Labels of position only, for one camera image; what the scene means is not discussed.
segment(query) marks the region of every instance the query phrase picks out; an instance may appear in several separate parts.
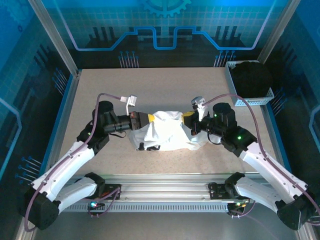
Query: black fabric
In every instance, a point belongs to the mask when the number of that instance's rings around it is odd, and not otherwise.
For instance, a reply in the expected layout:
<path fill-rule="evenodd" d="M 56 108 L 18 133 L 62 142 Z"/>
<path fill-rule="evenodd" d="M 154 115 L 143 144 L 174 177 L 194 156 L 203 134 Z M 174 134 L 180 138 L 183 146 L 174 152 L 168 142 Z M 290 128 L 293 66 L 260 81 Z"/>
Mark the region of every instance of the black fabric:
<path fill-rule="evenodd" d="M 267 67 L 258 62 L 237 64 L 230 73 L 237 94 L 243 98 L 263 98 L 273 83 Z"/>

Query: yellow object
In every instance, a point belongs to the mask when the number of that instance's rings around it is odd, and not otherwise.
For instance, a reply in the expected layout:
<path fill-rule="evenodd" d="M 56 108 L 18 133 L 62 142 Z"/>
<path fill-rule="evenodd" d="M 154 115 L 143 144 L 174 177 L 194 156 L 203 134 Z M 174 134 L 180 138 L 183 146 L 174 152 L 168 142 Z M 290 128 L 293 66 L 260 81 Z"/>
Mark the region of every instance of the yellow object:
<path fill-rule="evenodd" d="M 183 122 L 183 124 L 185 124 L 184 117 L 190 117 L 194 113 L 195 113 L 195 111 L 188 111 L 188 112 L 185 112 L 184 114 L 182 114 L 182 122 Z"/>
<path fill-rule="evenodd" d="M 155 116 L 153 116 L 152 114 L 148 114 L 148 118 L 149 118 L 149 123 L 152 123 L 155 120 Z"/>

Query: cable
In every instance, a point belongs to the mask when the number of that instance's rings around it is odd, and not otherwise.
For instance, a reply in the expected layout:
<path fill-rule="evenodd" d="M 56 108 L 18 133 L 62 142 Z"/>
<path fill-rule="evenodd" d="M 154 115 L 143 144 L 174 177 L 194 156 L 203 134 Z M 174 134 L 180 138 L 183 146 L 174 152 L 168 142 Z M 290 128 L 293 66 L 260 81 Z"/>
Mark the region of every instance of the cable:
<path fill-rule="evenodd" d="M 97 214 L 97 215 L 93 215 L 90 210 L 88 209 L 88 214 L 90 214 L 90 216 L 93 218 L 93 217 L 96 217 L 96 218 L 99 218 L 100 216 L 103 216 L 105 215 L 107 212 L 109 212 L 109 210 L 111 209 L 111 206 L 114 204 L 114 201 L 116 200 L 119 192 L 120 192 L 120 187 L 117 187 L 115 190 L 113 190 L 111 193 L 109 193 L 108 195 L 96 200 L 96 202 L 99 202 L 99 201 L 102 201 L 102 200 L 105 200 L 107 198 L 109 198 L 110 196 L 112 196 L 114 193 L 116 192 L 116 194 L 114 195 L 113 197 L 113 200 L 112 202 L 110 203 L 110 205 L 108 206 L 108 208 L 101 214 Z"/>
<path fill-rule="evenodd" d="M 232 210 L 231 212 L 233 213 L 237 213 L 237 214 L 241 214 L 241 212 L 236 211 L 236 210 Z M 245 215 L 247 218 L 255 221 L 257 224 L 259 224 L 260 226 L 262 226 L 274 239 L 279 240 L 278 237 L 276 237 L 272 231 L 270 231 L 262 222 L 260 222 L 258 219 L 254 218 L 253 216 L 250 215 Z"/>
<path fill-rule="evenodd" d="M 236 94 L 232 94 L 232 93 L 225 93 L 219 96 L 216 96 L 214 98 L 212 98 L 211 100 L 207 101 L 206 103 L 203 104 L 203 106 L 206 106 L 208 104 L 210 104 L 211 102 L 219 99 L 219 98 L 223 98 L 226 96 L 230 96 L 230 97 L 236 97 L 240 100 L 242 100 L 245 105 L 249 108 L 249 111 L 252 115 L 253 121 L 254 121 L 254 125 L 255 125 L 255 130 L 256 130 L 256 135 L 257 135 L 257 139 L 258 139 L 258 144 L 259 144 L 259 148 L 261 150 L 261 153 L 264 157 L 264 159 L 271 165 L 273 166 L 274 169 L 276 169 L 283 177 L 285 177 L 294 187 L 296 187 L 297 189 L 299 189 L 308 199 L 309 201 L 313 204 L 313 206 L 315 207 L 317 213 L 320 215 L 320 207 L 318 206 L 318 204 L 315 202 L 315 200 L 309 195 L 309 193 L 307 193 L 299 184 L 297 184 L 294 180 L 292 180 L 289 176 L 287 176 L 277 165 L 275 165 L 267 156 L 266 152 L 264 151 L 264 147 L 262 145 L 262 141 L 261 141 L 261 136 L 260 136 L 260 131 L 259 131 L 259 126 L 258 126 L 258 122 L 256 119 L 256 116 L 254 114 L 254 111 L 252 110 L 252 108 L 250 107 L 249 103 L 242 98 L 241 96 L 238 96 Z M 307 221 L 307 223 L 312 224 L 314 226 L 320 226 L 320 223 L 313 223 L 311 221 Z"/>
<path fill-rule="evenodd" d="M 120 100 L 120 97 L 117 96 L 113 96 L 107 93 L 100 93 L 98 95 L 98 97 L 96 98 L 96 104 L 95 104 L 95 111 L 94 111 L 94 118 L 93 118 L 93 127 L 92 127 L 92 131 L 91 131 L 91 135 L 88 137 L 88 139 L 80 146 L 78 147 L 76 150 L 74 150 L 72 153 L 70 153 L 68 156 L 66 156 L 63 160 L 61 160 L 49 173 L 48 175 L 45 177 L 45 179 L 42 181 L 42 183 L 40 184 L 40 186 L 37 188 L 37 190 L 34 192 L 33 196 L 30 199 L 30 202 L 26 208 L 25 211 L 25 217 L 24 217 L 24 230 L 27 233 L 30 233 L 32 231 L 34 231 L 36 229 L 36 227 L 33 228 L 29 228 L 28 227 L 28 221 L 29 221 L 29 214 L 30 214 L 30 210 L 31 207 L 38 195 L 38 193 L 41 191 L 41 189 L 44 187 L 44 185 L 47 183 L 47 181 L 50 179 L 50 177 L 52 176 L 52 174 L 62 165 L 64 164 L 69 158 L 70 156 L 74 156 L 75 154 L 77 154 L 84 146 L 87 145 L 87 143 L 91 140 L 91 138 L 94 135 L 94 132 L 96 130 L 96 126 L 97 126 L 97 120 L 98 120 L 98 107 L 99 107 L 99 100 L 101 96 L 108 96 L 117 100 Z"/>
<path fill-rule="evenodd" d="M 249 211 L 247 211 L 246 213 L 240 214 L 240 215 L 239 215 L 239 218 L 248 215 L 248 214 L 252 211 L 252 209 L 254 209 L 255 204 L 256 204 L 256 201 L 253 201 L 253 204 L 252 204 L 251 208 L 249 209 Z"/>
<path fill-rule="evenodd" d="M 117 138 L 124 139 L 127 136 L 127 132 L 123 131 L 123 133 L 124 133 L 124 136 L 121 136 L 121 135 L 118 135 L 118 134 L 114 134 L 114 133 L 108 133 L 108 134 L 111 135 L 111 136 L 115 136 Z"/>
<path fill-rule="evenodd" d="M 221 144 L 222 144 L 221 141 L 220 141 L 219 143 L 215 143 L 215 142 L 211 141 L 209 132 L 208 132 L 208 134 L 207 134 L 207 137 L 208 137 L 209 142 L 212 143 L 212 144 L 214 144 L 214 145 L 221 145 Z"/>

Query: circuit pattern graphic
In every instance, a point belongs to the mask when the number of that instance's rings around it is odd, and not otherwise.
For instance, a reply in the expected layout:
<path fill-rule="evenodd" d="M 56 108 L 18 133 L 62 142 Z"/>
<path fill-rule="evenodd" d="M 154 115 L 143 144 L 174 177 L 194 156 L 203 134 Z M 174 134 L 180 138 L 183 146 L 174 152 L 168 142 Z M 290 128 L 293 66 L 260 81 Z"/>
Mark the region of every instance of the circuit pattern graphic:
<path fill-rule="evenodd" d="M 191 4 L 191 0 L 140 0 L 140 2 L 144 10 L 148 10 L 158 18 L 173 17 L 175 14 L 180 14 L 181 10 L 186 10 L 187 4 Z"/>

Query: gear logo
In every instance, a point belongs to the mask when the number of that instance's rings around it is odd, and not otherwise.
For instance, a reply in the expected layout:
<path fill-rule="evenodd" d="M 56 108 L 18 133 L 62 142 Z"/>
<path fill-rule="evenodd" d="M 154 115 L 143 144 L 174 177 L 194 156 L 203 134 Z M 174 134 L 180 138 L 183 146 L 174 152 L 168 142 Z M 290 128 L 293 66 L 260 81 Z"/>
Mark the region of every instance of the gear logo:
<path fill-rule="evenodd" d="M 149 10 L 150 14 L 164 18 L 174 14 L 180 14 L 181 10 L 186 10 L 187 4 L 191 4 L 191 0 L 140 0 L 144 6 L 144 10 Z"/>
<path fill-rule="evenodd" d="M 1 7 L 6 7 L 11 17 L 18 24 L 27 20 L 31 11 L 28 0 L 0 0 Z"/>

